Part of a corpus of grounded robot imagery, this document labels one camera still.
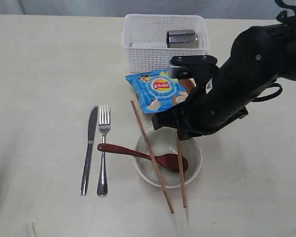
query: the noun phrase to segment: white bowl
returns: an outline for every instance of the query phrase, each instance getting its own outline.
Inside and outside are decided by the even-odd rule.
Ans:
[[[156,131],[149,129],[146,131],[146,134],[155,156],[167,153],[177,154],[175,129],[168,127],[164,127]],[[185,184],[188,184],[197,176],[201,169],[202,154],[201,149],[193,138],[181,141],[181,143],[182,155],[188,161],[188,169],[185,172]],[[148,154],[148,150],[142,136],[139,138],[135,150]],[[144,180],[161,188],[159,179],[150,160],[135,157],[135,166],[138,173]],[[158,166],[165,180],[166,188],[173,189],[181,186],[179,173],[174,173],[161,165]]]

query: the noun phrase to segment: table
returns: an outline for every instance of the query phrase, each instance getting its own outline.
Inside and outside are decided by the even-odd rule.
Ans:
[[[209,54],[221,65],[241,31],[274,23],[206,20]],[[296,233],[296,82],[284,79],[280,97],[251,103],[244,119],[197,138],[203,167],[187,186],[188,213],[180,189],[169,190],[171,215],[162,190],[120,155],[108,155],[109,195],[97,197],[96,149],[80,196],[93,105],[111,105],[108,142],[133,148],[140,136],[122,27],[123,18],[0,15],[0,237],[26,236],[31,221],[39,237]]]

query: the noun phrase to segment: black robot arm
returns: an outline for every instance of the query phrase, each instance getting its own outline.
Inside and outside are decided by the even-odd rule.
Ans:
[[[276,0],[284,10],[278,25],[254,26],[234,41],[230,58],[221,68],[210,55],[173,57],[170,77],[194,78],[196,87],[187,99],[152,118],[154,129],[178,129],[180,140],[213,134],[248,114],[246,105],[272,99],[282,92],[279,77],[296,80],[296,6]],[[274,94],[259,97],[270,87]]]

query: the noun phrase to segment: metal fork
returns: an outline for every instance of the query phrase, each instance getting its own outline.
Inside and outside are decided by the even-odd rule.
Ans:
[[[106,142],[107,133],[111,129],[111,110],[108,105],[100,105],[99,109],[99,131],[102,133],[102,143]],[[105,152],[101,155],[101,169],[98,182],[98,196],[104,197],[108,194],[107,171],[105,166]]]

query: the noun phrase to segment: wooden chopstick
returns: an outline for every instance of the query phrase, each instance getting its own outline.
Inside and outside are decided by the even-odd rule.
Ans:
[[[172,96],[173,106],[177,104],[175,95]],[[176,130],[176,141],[177,141],[177,152],[178,152],[178,162],[179,162],[179,172],[180,172],[180,181],[181,181],[181,192],[182,192],[182,201],[183,207],[187,207],[187,196],[186,196],[186,187],[184,182],[184,171],[182,163],[182,145],[179,140],[178,133]]]
[[[146,133],[145,133],[145,129],[144,129],[144,126],[143,126],[142,120],[141,120],[140,115],[139,115],[139,113],[138,113],[138,110],[137,110],[137,108],[136,108],[135,102],[132,100],[130,103],[131,103],[132,106],[133,106],[133,110],[134,110],[134,113],[135,113],[135,115],[136,115],[138,125],[139,125],[139,127],[140,127],[140,130],[141,130],[141,132],[142,132],[142,134],[143,134],[143,138],[144,138],[145,143],[146,143],[146,145],[147,145],[147,149],[148,149],[149,155],[150,155],[150,157],[151,157],[152,165],[153,165],[153,167],[154,167],[154,169],[155,169],[155,171],[156,171],[156,173],[157,173],[157,176],[158,176],[158,178],[159,178],[159,181],[160,181],[160,183],[161,183],[161,187],[162,187],[162,190],[163,190],[164,196],[166,197],[166,200],[167,200],[167,203],[168,203],[168,205],[169,205],[170,211],[171,211],[171,213],[173,214],[173,213],[174,213],[174,209],[173,209],[172,204],[171,204],[171,201],[170,201],[170,196],[169,196],[168,191],[167,191],[167,189],[166,189],[166,184],[165,184],[164,179],[163,179],[163,176],[162,176],[162,174],[161,174],[161,172],[160,172],[160,170],[159,170],[159,167],[158,167],[158,165],[157,165],[156,159],[155,159],[155,157],[154,157],[154,155],[153,155],[152,148],[151,148],[151,145],[150,145],[149,140],[148,140],[148,138],[147,138],[147,135],[146,135]]]

